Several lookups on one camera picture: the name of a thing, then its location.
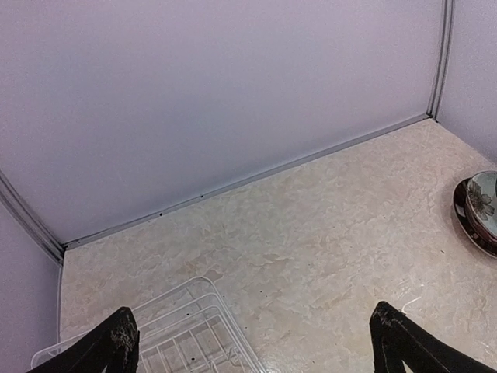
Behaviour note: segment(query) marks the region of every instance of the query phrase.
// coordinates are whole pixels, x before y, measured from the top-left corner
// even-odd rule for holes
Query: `bowl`
[[[497,242],[497,172],[477,173],[466,185],[466,210],[468,220],[477,231]]]

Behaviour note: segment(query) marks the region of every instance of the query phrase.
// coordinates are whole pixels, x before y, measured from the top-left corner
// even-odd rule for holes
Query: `marble countertop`
[[[497,368],[497,260],[451,206],[492,168],[424,120],[74,249],[61,337],[205,275],[268,372],[373,371],[380,300]]]

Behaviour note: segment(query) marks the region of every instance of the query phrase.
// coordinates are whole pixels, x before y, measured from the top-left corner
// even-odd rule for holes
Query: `brown plate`
[[[494,246],[486,242],[471,226],[468,219],[466,218],[466,211],[464,210],[464,205],[466,201],[466,184],[469,179],[461,181],[457,184],[454,191],[454,210],[456,211],[457,220],[459,220],[461,226],[463,227],[464,233],[467,237],[484,253],[490,255],[493,258],[497,258],[497,246]]]

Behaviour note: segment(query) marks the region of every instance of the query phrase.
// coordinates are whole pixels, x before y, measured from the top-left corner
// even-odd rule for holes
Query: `rack wire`
[[[194,277],[133,309],[140,338],[140,373],[266,373],[214,283]],[[31,368],[85,334],[33,355]]]

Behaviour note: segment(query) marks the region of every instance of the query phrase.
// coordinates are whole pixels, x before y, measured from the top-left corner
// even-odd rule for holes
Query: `patterned bowl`
[[[467,182],[466,211],[474,228],[497,242],[497,172],[477,173]]]

